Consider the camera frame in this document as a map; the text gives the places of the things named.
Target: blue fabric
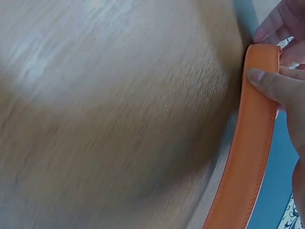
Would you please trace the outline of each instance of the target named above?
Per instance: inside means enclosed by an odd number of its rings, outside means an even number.
[[[275,122],[262,188],[248,229],[277,228],[292,192],[291,176],[297,160],[298,155],[291,144],[286,126],[286,114],[280,112]]]

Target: orange leather strap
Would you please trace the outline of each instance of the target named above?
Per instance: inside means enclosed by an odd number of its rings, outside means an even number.
[[[278,73],[279,46],[250,45],[244,62],[242,93],[232,146],[203,229],[245,229],[253,211],[270,152],[276,103],[246,78],[250,68]]]

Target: wood grain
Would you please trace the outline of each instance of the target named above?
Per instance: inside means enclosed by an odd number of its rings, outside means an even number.
[[[244,46],[233,0],[2,0],[0,228],[184,228]]]

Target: stitching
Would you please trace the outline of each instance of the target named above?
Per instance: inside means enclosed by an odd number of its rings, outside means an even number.
[[[207,228],[209,226],[210,218],[211,218],[211,216],[214,215],[214,211],[215,211],[216,207],[218,206],[220,193],[222,192],[223,187],[227,182],[227,180],[226,180],[227,172],[228,172],[228,170],[230,168],[230,165],[231,165],[231,162],[232,162],[232,157],[234,155],[234,149],[235,149],[235,145],[236,145],[236,139],[239,136],[240,123],[241,123],[241,120],[243,119],[243,116],[242,116],[243,106],[244,106],[244,99],[243,98],[245,97],[245,90],[246,90],[246,84],[244,83],[244,81],[246,80],[245,70],[248,69],[248,58],[247,57],[248,57],[248,55],[250,55],[251,52],[252,52],[252,47],[250,46],[248,51],[246,52],[246,57],[245,57],[244,73],[243,73],[243,79],[242,79],[243,87],[242,87],[242,93],[241,93],[241,103],[240,103],[240,108],[239,108],[239,113],[238,113],[238,118],[237,118],[237,123],[236,123],[236,130],[235,130],[235,134],[234,134],[235,136],[234,136],[232,146],[231,146],[231,149],[230,149],[229,158],[228,158],[226,166],[225,166],[224,174],[223,174],[223,177],[221,179],[220,187],[217,190],[215,200],[214,200],[214,202],[212,204],[212,207],[211,207],[211,210],[208,214],[207,221],[204,224],[204,228]],[[274,71],[275,72],[278,71],[278,54],[277,53],[274,54]],[[274,104],[274,102],[271,102],[271,103],[272,103],[272,109],[276,110],[276,105]],[[274,112],[274,114],[272,114],[269,117],[269,128],[268,128],[268,133],[269,133],[268,135],[269,136],[271,136],[271,133],[273,132],[274,120],[275,120],[275,112]],[[264,144],[265,145],[265,151],[264,151],[263,161],[262,161],[262,164],[261,164],[260,169],[259,169],[259,176],[256,180],[255,189],[254,189],[254,192],[252,193],[252,198],[250,200],[248,210],[247,210],[246,215],[244,216],[244,219],[243,219],[242,228],[245,228],[246,225],[248,224],[248,221],[249,221],[249,218],[250,218],[251,213],[253,211],[256,199],[258,197],[258,192],[261,188],[261,183],[262,183],[262,180],[263,180],[263,177],[264,177],[266,164],[267,164],[268,157],[269,157],[269,152],[270,152],[270,148],[271,148],[271,141],[272,141],[272,137],[268,137],[265,141],[265,144]]]

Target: skin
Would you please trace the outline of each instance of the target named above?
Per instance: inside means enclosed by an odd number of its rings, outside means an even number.
[[[260,25],[255,43],[278,44],[293,36],[283,49],[280,73],[250,69],[250,83],[287,112],[291,142],[300,158],[296,163],[292,188],[296,208],[305,222],[305,0],[282,0]],[[288,69],[298,65],[298,69]]]

